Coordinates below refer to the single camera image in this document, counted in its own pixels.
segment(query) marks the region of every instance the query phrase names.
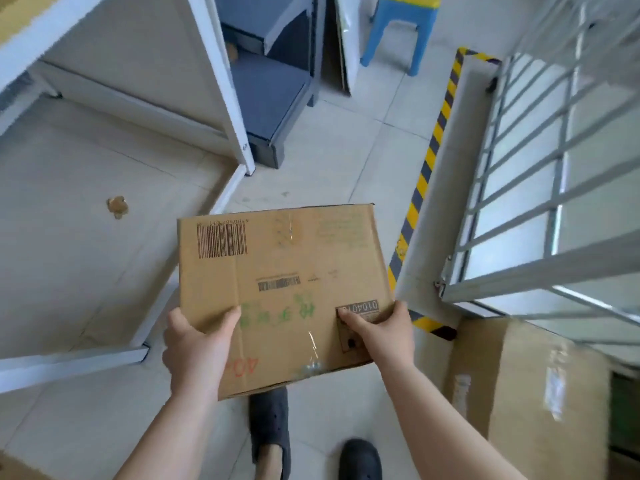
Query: small barcode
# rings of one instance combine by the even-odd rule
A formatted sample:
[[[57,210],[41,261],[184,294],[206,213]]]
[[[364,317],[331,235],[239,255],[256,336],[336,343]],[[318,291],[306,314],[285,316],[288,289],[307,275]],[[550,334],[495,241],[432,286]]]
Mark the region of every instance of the small barcode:
[[[277,290],[279,288],[286,288],[287,286],[299,285],[300,277],[292,276],[290,278],[281,278],[273,281],[260,281],[258,282],[258,291]]]
[[[244,221],[198,224],[198,257],[221,258],[248,254]]]

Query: forearm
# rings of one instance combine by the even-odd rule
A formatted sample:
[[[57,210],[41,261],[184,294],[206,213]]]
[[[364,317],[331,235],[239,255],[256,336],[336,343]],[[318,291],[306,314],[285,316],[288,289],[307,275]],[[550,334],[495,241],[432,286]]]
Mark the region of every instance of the forearm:
[[[115,480],[197,479],[214,406],[193,395],[172,395]]]
[[[524,478],[415,366],[381,372],[421,478]]]

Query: stool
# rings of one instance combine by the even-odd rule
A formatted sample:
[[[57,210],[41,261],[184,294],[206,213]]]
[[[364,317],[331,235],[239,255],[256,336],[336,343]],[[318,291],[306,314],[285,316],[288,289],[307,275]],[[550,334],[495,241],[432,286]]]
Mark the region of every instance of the stool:
[[[440,0],[378,0],[376,12],[371,17],[373,27],[367,42],[367,48],[360,59],[360,63],[367,67],[371,62],[376,48],[382,39],[382,33],[391,20],[403,20],[415,23],[418,30],[418,40],[415,43],[413,60],[408,74],[418,74],[420,62],[427,47],[433,24],[436,21]]]

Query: shoe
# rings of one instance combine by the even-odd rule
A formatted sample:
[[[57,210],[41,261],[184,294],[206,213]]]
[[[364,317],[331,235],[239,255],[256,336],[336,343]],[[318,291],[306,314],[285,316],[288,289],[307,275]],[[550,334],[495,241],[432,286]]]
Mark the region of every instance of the shoe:
[[[347,441],[340,453],[338,480],[382,480],[382,463],[376,447],[358,438]]]
[[[253,462],[263,445],[282,448],[282,480],[291,474],[291,443],[289,441],[289,401],[287,388],[278,387],[249,396],[249,431]]]

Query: hazard tape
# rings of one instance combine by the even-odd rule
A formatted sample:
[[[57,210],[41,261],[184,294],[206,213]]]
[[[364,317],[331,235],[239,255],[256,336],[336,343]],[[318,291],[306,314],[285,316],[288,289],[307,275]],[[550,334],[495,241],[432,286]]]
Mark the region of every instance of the hazard tape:
[[[404,258],[409,250],[409,244],[418,225],[418,216],[420,215],[420,209],[429,190],[429,180],[431,179],[431,173],[436,165],[436,158],[440,145],[442,144],[442,138],[444,137],[444,130],[447,126],[447,121],[451,117],[451,110],[453,108],[453,102],[456,98],[456,90],[458,89],[458,83],[460,82],[460,74],[462,73],[462,65],[465,62],[465,57],[475,57],[484,62],[488,62],[494,65],[500,65],[500,60],[490,55],[483,54],[482,52],[476,52],[466,47],[460,47],[456,52],[456,58],[451,68],[451,74],[449,76],[449,82],[447,83],[447,91],[444,95],[444,102],[442,103],[442,109],[438,115],[436,126],[433,129],[433,135],[429,142],[429,149],[422,163],[420,169],[420,175],[418,175],[418,183],[415,185],[415,190],[411,197],[409,204],[409,210],[404,218],[404,224],[400,231],[400,237],[396,243],[396,250],[391,258],[391,263],[387,270],[389,277],[389,284],[391,290],[396,290],[396,284],[400,277],[400,271],[404,264]],[[456,330],[448,325],[443,325],[436,320],[426,317],[421,313],[409,310],[411,320],[413,324],[428,333],[432,333],[437,337],[441,337],[445,340],[453,340],[456,338]]]

